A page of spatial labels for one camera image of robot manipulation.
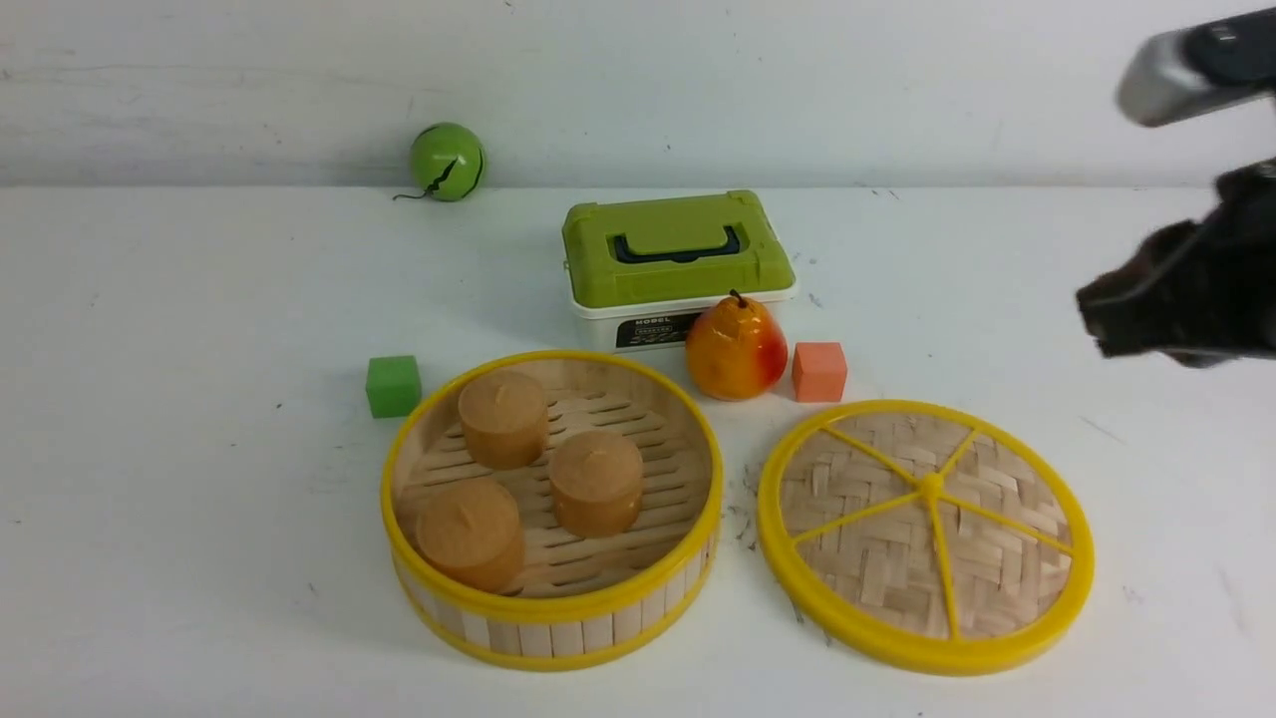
toy ball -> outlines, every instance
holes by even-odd
[[[485,157],[475,133],[456,122],[439,122],[425,128],[412,140],[408,162],[422,191],[417,198],[456,201],[478,186]]]

bamboo steamer basket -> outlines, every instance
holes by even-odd
[[[498,370],[532,376],[546,390],[547,450],[522,469],[475,464],[457,416],[466,384]],[[639,448],[642,511],[619,536],[581,539],[554,519],[546,464],[568,437],[598,429]],[[510,491],[526,532],[523,571],[504,596],[448,579],[421,559],[412,536],[434,492],[481,476]],[[404,421],[382,480],[394,569],[421,621],[463,653],[530,671],[605,663],[669,629],[708,576],[721,504],[722,460],[694,402],[649,369],[588,351],[519,353],[450,381]]]
[[[1094,582],[1090,528],[1059,476],[988,422],[914,402],[799,425],[763,469],[758,534],[829,636],[926,673],[1027,663]]]

white box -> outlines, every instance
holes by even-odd
[[[581,343],[586,348],[610,353],[683,346],[695,318],[726,298],[725,295],[695,296],[593,309],[577,302],[570,275],[567,291],[572,311],[575,314],[575,333]],[[744,296],[760,301],[777,320],[781,320],[783,305],[798,296],[798,279],[795,278],[789,288],[745,292]]]

red and yellow pear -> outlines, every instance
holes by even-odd
[[[785,375],[789,342],[760,301],[731,295],[695,319],[686,334],[686,369],[706,397],[744,402],[766,394]]]

yellow rim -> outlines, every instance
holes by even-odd
[[[403,583],[403,576],[398,575],[398,579],[399,579],[399,585],[403,588],[403,593],[407,596],[408,603],[412,606],[412,610],[416,611],[416,615],[417,617],[421,619],[421,622],[424,622],[425,626],[430,629],[431,633],[434,633],[434,635],[443,639],[444,643],[447,643],[452,648],[462,653],[466,653],[468,656],[472,656],[478,661],[484,661],[494,666],[500,666],[501,668],[514,668],[519,671],[541,671],[541,672],[575,671],[579,668],[592,668],[593,666],[600,666],[602,663],[607,663],[609,661],[615,661],[623,656],[628,656],[638,650],[639,648],[647,645],[648,643],[656,640],[661,634],[669,630],[669,627],[672,626],[674,622],[678,621],[683,616],[683,613],[685,613],[686,610],[692,607],[692,603],[695,601],[695,597],[699,596],[701,589],[704,587],[704,582],[709,578],[709,569],[713,568],[713,557],[716,555],[717,555],[716,548],[713,551],[709,551],[709,560],[704,564],[704,569],[701,571],[701,578],[695,579],[695,583],[692,584],[690,589],[686,592],[686,596],[683,597],[681,603],[679,603],[672,611],[665,613],[665,616],[660,621],[652,624],[649,629],[642,631],[641,634],[629,639],[625,643],[610,645],[605,649],[595,650],[591,653],[582,653],[579,656],[564,656],[558,658],[510,656],[508,653],[496,653],[490,648],[482,648],[475,645],[457,636],[456,634],[448,631],[438,621],[430,617],[430,615],[426,613],[424,608],[421,608],[421,604],[419,604],[416,599],[412,598],[412,592],[410,592],[407,585]]]
[[[937,494],[934,486],[924,486],[925,482],[915,480],[911,474],[903,472],[903,469],[893,465],[888,458],[880,457],[872,448],[866,448],[861,443],[856,443],[854,439],[831,429],[832,425],[849,417],[875,413],[928,414],[970,427],[972,430],[971,435],[944,464],[944,468],[939,472],[940,477],[952,471],[960,455],[970,446],[977,434],[998,441],[1018,454],[1050,488],[1072,531],[1071,546],[1059,545],[1049,539],[1049,537],[1039,536],[1031,529],[1027,529],[1025,533],[1037,539],[1049,539],[1045,543],[1055,548],[1063,548],[1072,557],[1072,568],[1068,583],[1064,585],[1058,601],[1036,622],[1013,634],[994,639],[966,640],[961,638],[956,621],[956,603],[953,599],[947,546],[938,524],[937,502],[944,501],[968,510],[977,508],[971,508],[954,497],[948,497],[942,490]],[[780,508],[780,485],[783,480],[785,468],[794,454],[812,435],[819,431],[831,434],[843,443],[851,444],[856,449],[874,457],[891,469],[892,473],[914,483],[916,491],[898,500],[870,506],[864,511],[843,517],[814,532],[790,537],[785,529],[783,515]],[[940,579],[944,584],[944,601],[953,636],[948,640],[920,636],[897,629],[847,603],[806,566],[796,548],[800,541],[810,538],[808,534],[831,531],[836,525],[888,511],[894,506],[900,506],[905,500],[915,501],[919,499],[925,502],[930,511],[931,528],[937,537],[937,562],[939,564]],[[1002,524],[1013,524],[991,513],[985,513],[985,515]],[[1020,529],[1020,527],[1013,525],[1012,528]],[[823,626],[829,635],[886,663],[926,673],[974,676],[1005,671],[1027,663],[1048,650],[1063,636],[1081,613],[1081,608],[1090,594],[1090,587],[1094,583],[1095,550],[1086,517],[1067,485],[1063,483],[1063,480],[1055,474],[1049,464],[1022,443],[983,420],[944,407],[915,402],[864,402],[835,407],[812,417],[791,431],[776,448],[763,469],[762,485],[758,488],[758,536],[767,562],[780,579],[781,585],[785,587],[785,590],[794,599],[794,603],[817,624]]]
[[[430,412],[436,404],[443,402],[444,398],[464,386],[466,383],[486,372],[512,367],[514,365],[522,365],[524,362],[541,362],[546,361],[546,358],[564,358],[564,361],[577,362],[598,362],[602,365],[624,367],[652,380],[678,397],[678,399],[686,406],[686,409],[695,418],[695,423],[704,434],[706,444],[708,444],[709,448],[712,463],[709,474],[709,495],[704,504],[704,511],[701,513],[701,518],[695,520],[692,531],[683,537],[683,541],[679,542],[678,546],[674,547],[674,550],[670,551],[664,559],[632,579],[593,593],[561,598],[516,598],[494,596],[472,589],[444,576],[433,566],[426,564],[407,543],[407,538],[403,536],[398,522],[394,519],[394,464],[398,462],[398,454],[403,446],[403,441],[407,439],[408,432],[417,426],[421,417]],[[600,613],[614,613],[621,608],[632,606],[634,601],[642,599],[651,590],[664,585],[674,574],[681,571],[686,562],[689,562],[695,553],[704,547],[704,542],[707,542],[717,529],[720,522],[717,508],[721,504],[722,457],[718,450],[717,439],[713,436],[713,430],[709,429],[708,421],[701,413],[695,403],[692,402],[692,398],[688,397],[681,388],[655,370],[630,362],[628,358],[595,351],[530,351],[526,353],[516,353],[513,356],[498,358],[495,362],[489,362],[466,372],[464,375],[461,375],[435,392],[429,399],[421,403],[421,406],[417,407],[407,420],[404,420],[398,436],[394,437],[389,458],[385,460],[385,467],[382,472],[382,522],[385,524],[385,534],[389,537],[390,550],[394,552],[394,556],[403,562],[411,576],[440,597],[445,597],[457,606],[464,607],[466,611],[495,621],[507,621],[513,624],[526,622],[528,620],[546,624],[583,621]]]

